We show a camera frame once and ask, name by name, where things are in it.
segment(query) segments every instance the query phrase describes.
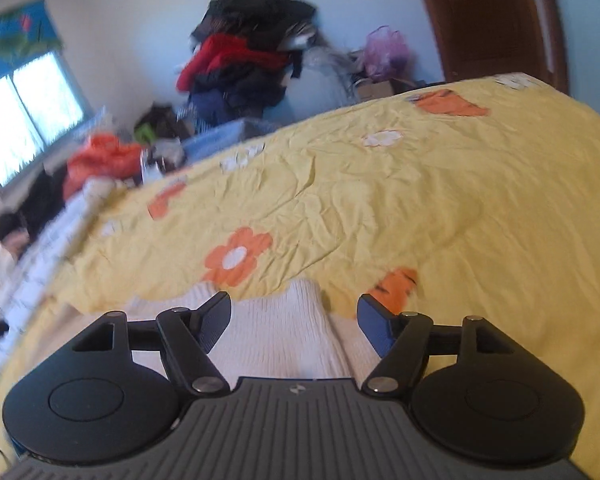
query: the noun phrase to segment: orange bag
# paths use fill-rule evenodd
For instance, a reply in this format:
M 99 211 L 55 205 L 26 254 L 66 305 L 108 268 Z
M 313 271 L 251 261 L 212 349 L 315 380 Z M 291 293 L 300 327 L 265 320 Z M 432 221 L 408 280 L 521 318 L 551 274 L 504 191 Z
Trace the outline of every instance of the orange bag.
M 141 144 L 120 144 L 114 134 L 96 134 L 67 161 L 62 196 L 68 200 L 90 176 L 125 179 L 140 173 Z

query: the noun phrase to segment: door frame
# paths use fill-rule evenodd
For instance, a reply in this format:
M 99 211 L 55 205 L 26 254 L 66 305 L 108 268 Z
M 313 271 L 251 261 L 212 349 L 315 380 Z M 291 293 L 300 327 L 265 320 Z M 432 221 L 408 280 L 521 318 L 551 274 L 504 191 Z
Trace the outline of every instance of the door frame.
M 443 41 L 440 20 L 435 18 L 435 0 L 424 0 L 424 3 L 436 36 L 445 80 L 453 81 L 454 76 L 448 46 Z M 543 79 L 560 92 L 569 94 L 567 53 L 564 46 L 564 32 L 558 4 L 556 0 L 528 0 L 528 3 L 529 6 L 536 9 L 536 15 L 533 17 L 534 27 L 537 29 L 539 37 L 543 38 Z

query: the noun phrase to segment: window pane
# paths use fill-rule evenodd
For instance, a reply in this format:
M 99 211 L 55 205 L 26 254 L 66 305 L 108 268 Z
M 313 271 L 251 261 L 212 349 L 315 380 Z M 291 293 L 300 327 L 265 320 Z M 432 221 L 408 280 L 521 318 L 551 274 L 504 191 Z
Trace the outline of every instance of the window pane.
M 84 119 L 54 54 L 46 54 L 16 70 L 13 83 L 47 144 Z
M 0 184 L 7 184 L 42 149 L 10 81 L 0 79 Z

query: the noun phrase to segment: bed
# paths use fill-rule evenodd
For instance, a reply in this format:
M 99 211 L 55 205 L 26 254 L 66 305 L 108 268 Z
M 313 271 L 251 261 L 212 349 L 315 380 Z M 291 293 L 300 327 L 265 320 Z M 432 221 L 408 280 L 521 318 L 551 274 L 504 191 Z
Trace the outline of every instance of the bed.
M 367 291 L 438 324 L 489 319 L 583 397 L 572 459 L 600 479 L 600 117 L 542 82 L 484 78 L 317 116 L 115 190 L 80 240 L 1 371 L 0 407 L 68 304 L 80 324 L 203 280 L 241 299 L 302 276 L 356 378 L 373 366 L 356 354 Z

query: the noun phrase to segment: floral curtain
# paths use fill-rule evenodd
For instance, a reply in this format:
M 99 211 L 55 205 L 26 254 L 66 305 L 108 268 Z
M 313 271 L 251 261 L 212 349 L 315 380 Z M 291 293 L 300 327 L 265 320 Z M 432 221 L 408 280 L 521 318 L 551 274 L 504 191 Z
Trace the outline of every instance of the floral curtain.
M 0 78 L 61 47 L 44 0 L 0 13 Z

